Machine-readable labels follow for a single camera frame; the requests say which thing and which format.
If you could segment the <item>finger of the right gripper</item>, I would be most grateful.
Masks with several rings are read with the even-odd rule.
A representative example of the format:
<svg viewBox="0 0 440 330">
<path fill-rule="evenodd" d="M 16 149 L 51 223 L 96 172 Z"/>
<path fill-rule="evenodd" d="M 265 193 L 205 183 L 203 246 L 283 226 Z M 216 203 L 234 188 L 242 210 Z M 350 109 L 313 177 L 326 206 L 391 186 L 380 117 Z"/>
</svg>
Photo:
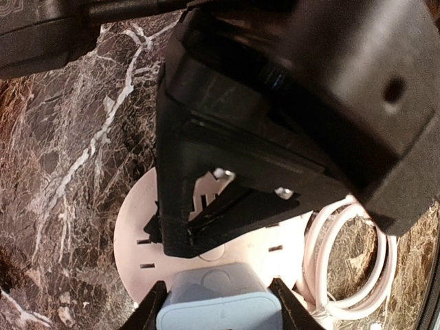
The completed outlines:
<svg viewBox="0 0 440 330">
<path fill-rule="evenodd" d="M 344 195 L 344 177 L 312 122 L 282 117 L 261 132 L 193 117 L 185 128 L 191 172 L 234 173 L 234 179 L 188 226 L 206 251 L 245 233 L 317 210 Z"/>
<path fill-rule="evenodd" d="M 158 223 L 165 254 L 192 258 L 241 234 L 241 185 L 229 184 L 201 216 L 190 221 L 196 181 L 217 168 L 239 174 L 238 131 L 206 111 L 237 88 L 210 69 L 171 73 L 157 90 Z"/>
</svg>

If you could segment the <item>light blue plug adapter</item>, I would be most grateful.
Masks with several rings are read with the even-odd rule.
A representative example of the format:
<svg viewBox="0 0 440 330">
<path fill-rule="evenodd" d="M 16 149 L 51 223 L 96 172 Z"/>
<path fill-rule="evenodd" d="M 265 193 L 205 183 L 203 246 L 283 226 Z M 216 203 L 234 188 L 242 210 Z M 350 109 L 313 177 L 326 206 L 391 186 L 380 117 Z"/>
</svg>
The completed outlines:
<svg viewBox="0 0 440 330">
<path fill-rule="evenodd" d="M 282 307 L 245 263 L 181 272 L 156 317 L 157 329 L 282 329 Z"/>
</svg>

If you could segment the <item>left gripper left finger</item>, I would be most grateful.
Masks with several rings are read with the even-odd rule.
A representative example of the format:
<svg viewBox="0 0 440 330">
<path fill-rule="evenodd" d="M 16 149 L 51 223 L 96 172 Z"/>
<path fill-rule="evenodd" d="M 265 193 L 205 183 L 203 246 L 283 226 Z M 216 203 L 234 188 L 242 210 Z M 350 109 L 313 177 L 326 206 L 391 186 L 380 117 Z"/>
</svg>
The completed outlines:
<svg viewBox="0 0 440 330">
<path fill-rule="evenodd" d="M 157 281 L 126 322 L 127 329 L 156 329 L 156 317 L 168 295 L 166 283 Z"/>
</svg>

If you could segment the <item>pink round power socket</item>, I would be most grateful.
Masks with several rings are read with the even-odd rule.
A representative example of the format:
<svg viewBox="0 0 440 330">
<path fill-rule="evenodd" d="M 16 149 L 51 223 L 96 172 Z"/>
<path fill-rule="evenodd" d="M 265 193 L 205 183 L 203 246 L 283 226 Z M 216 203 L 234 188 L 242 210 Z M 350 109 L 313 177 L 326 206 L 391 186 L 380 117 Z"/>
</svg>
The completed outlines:
<svg viewBox="0 0 440 330">
<path fill-rule="evenodd" d="M 249 265 L 268 289 L 274 278 L 288 288 L 297 281 L 306 215 L 248 232 L 194 258 L 176 258 L 165 255 L 162 245 L 152 242 L 144 230 L 157 211 L 156 201 L 156 171 L 151 169 L 129 191 L 115 225 L 115 263 L 135 302 L 140 303 L 157 281 L 164 281 L 170 290 L 181 272 L 232 263 Z"/>
</svg>

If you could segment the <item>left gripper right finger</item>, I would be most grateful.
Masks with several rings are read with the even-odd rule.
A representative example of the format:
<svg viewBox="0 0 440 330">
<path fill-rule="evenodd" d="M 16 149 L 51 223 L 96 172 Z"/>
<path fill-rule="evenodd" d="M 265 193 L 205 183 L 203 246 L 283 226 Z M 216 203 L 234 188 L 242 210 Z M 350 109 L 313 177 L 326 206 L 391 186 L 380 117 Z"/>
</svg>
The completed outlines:
<svg viewBox="0 0 440 330">
<path fill-rule="evenodd" d="M 269 289 L 281 303 L 283 330 L 323 330 L 280 278 L 274 278 Z"/>
</svg>

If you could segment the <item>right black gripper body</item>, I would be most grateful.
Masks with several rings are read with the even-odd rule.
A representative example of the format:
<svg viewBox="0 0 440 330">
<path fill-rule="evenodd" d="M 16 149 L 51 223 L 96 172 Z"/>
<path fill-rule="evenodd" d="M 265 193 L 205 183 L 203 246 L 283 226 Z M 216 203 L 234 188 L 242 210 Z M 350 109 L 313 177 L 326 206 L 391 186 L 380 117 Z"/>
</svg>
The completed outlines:
<svg viewBox="0 0 440 330">
<path fill-rule="evenodd" d="M 171 35 L 171 73 L 210 69 L 237 83 L 206 107 L 261 132 L 312 122 L 352 194 L 400 237 L 439 194 L 439 31 L 426 1 L 201 1 Z M 195 184 L 189 220 L 234 173 Z"/>
</svg>

